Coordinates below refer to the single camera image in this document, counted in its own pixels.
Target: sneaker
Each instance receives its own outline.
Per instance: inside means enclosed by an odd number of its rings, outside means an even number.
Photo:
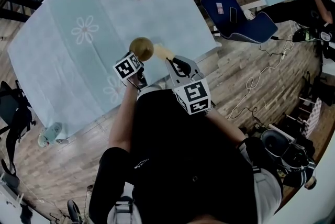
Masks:
[[[253,13],[249,9],[244,10],[243,13],[244,13],[245,17],[247,18],[247,20],[253,20],[256,17],[255,13]]]

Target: wooden floor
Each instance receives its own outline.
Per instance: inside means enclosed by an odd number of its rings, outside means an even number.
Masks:
[[[206,21],[209,26],[213,25],[208,17]],[[6,41],[0,42],[0,81],[4,80],[12,87],[15,86],[15,75],[7,47],[20,26],[15,22],[0,20],[0,36],[7,37]],[[289,23],[280,24],[279,28],[277,36],[286,39],[291,34]],[[255,84],[260,72],[267,66],[277,66],[280,57],[270,57],[255,44],[227,41],[221,37],[217,40],[222,43],[222,48],[199,63],[199,67],[206,75],[217,109],[224,116],[229,116],[248,93],[245,88],[248,78],[253,76]],[[280,53],[284,46],[284,41],[270,41],[263,44],[262,48],[269,53]],[[267,69],[262,73],[257,88],[250,92],[233,116],[244,107],[257,107],[255,116],[264,124],[278,122],[284,112],[289,114],[297,104],[303,86],[302,76],[307,71],[313,78],[319,72],[319,60],[315,57],[311,43],[297,43],[276,69]],[[69,139],[69,144],[54,145],[47,149],[37,145],[42,125],[35,117],[38,124],[17,145],[15,164],[21,179],[20,190],[39,212],[46,217],[50,217],[49,213],[59,216],[58,207],[68,214],[68,199],[75,200],[80,210],[84,211],[86,188],[94,183],[99,159],[107,149],[109,130],[116,112],[117,109],[114,109],[79,131]],[[327,119],[327,127],[332,126],[331,119],[334,118],[330,116]],[[255,124],[251,113],[246,110],[232,122],[247,129]],[[3,152],[6,152],[5,138],[6,135],[0,143]]]

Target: person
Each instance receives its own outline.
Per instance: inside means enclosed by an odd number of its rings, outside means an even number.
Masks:
[[[274,23],[293,20],[305,27],[323,28],[334,31],[335,3],[331,0],[295,0],[268,6],[256,14],[245,10],[247,19],[253,19],[258,13],[266,13]]]
[[[302,172],[292,172],[284,177],[283,184],[293,188],[301,188],[305,186],[306,189],[311,190],[316,186],[315,177],[315,163],[309,159],[309,165],[306,170]]]
[[[189,115],[171,89],[142,94],[132,77],[100,159],[89,206],[94,224],[114,223],[109,212],[132,185],[132,198],[147,223],[261,223],[256,200],[271,217],[282,198],[272,159],[258,138],[246,136],[214,108]],[[253,164],[269,171],[268,196],[255,197]],[[275,206],[271,197],[275,196]]]

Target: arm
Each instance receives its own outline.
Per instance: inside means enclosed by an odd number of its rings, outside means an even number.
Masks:
[[[240,129],[228,121],[217,110],[212,109],[206,117],[214,123],[236,147],[246,138]]]
[[[321,15],[322,19],[329,24],[333,24],[333,16],[332,16],[331,12],[329,12],[326,9],[322,0],[315,0],[315,3],[316,3],[316,6],[318,7],[318,10],[320,12],[320,15]]]
[[[110,148],[119,147],[130,151],[136,99],[137,89],[128,82],[124,98],[110,130],[108,143]]]

